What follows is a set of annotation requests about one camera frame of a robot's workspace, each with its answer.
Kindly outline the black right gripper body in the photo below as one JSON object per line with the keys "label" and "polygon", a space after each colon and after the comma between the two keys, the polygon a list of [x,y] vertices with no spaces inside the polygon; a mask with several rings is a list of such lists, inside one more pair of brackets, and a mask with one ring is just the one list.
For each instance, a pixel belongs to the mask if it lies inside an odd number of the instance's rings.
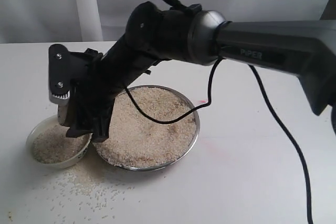
{"label": "black right gripper body", "polygon": [[161,11],[145,2],[134,9],[124,35],[106,54],[70,52],[68,113],[73,119],[109,119],[115,97],[151,66],[167,60],[190,62],[191,23],[190,6],[175,3]]}

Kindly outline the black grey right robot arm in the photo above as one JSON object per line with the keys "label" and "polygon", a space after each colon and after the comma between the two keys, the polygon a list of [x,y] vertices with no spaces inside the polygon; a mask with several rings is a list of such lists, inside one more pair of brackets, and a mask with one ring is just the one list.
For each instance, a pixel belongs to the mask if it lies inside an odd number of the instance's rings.
{"label": "black grey right robot arm", "polygon": [[335,106],[333,20],[237,23],[199,7],[161,11],[145,2],[107,53],[68,52],[66,59],[67,136],[91,134],[95,142],[109,136],[115,97],[162,61],[209,66],[229,59],[292,74],[314,114]]}

